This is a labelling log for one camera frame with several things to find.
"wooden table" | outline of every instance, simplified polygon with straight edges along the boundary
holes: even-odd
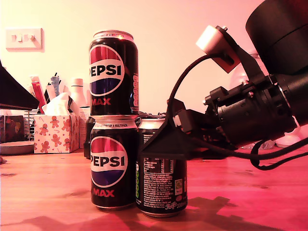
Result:
[[[82,150],[4,160],[2,231],[308,230],[308,157],[271,171],[238,158],[189,161],[188,207],[173,218],[98,210]]]

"soda can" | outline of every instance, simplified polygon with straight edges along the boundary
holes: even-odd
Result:
[[[134,120],[100,120],[91,131],[91,200],[119,210],[135,201],[138,132]]]
[[[138,50],[133,36],[106,30],[90,44],[90,110],[104,119],[139,115]]]
[[[140,144],[146,143],[164,119],[142,119]],[[136,162],[136,203],[145,214],[166,218],[187,206],[187,161],[153,158],[138,154]]]

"white knob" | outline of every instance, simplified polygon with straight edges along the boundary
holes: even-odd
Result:
[[[28,35],[28,39],[31,40],[31,41],[34,41],[35,37],[34,37],[34,35]]]

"plate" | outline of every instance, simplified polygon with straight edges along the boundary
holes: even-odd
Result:
[[[0,143],[1,155],[20,155],[20,154],[29,154],[33,152],[34,152],[33,141]]]

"pepsi logo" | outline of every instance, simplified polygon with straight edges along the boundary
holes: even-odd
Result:
[[[127,165],[128,156],[120,142],[105,136],[91,141],[91,177],[96,186],[106,188],[117,184]]]
[[[96,45],[90,50],[90,92],[103,96],[115,91],[124,78],[124,64],[111,47]]]

